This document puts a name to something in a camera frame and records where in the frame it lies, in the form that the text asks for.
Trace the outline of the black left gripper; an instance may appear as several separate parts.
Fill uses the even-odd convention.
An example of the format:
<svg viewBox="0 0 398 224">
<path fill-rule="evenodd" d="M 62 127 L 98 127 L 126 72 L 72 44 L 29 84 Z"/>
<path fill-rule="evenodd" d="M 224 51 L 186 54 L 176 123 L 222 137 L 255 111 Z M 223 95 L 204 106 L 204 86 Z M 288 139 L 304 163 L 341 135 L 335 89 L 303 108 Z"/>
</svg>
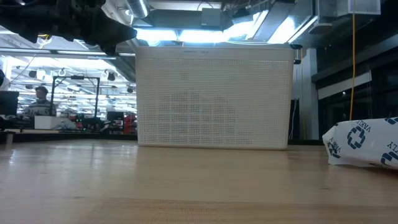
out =
<svg viewBox="0 0 398 224">
<path fill-rule="evenodd" d="M 134 39 L 137 30 L 109 18 L 104 4 L 104 0 L 31 1 L 30 41 L 36 43 L 40 34 L 81 39 L 114 55 L 116 46 Z"/>
</svg>

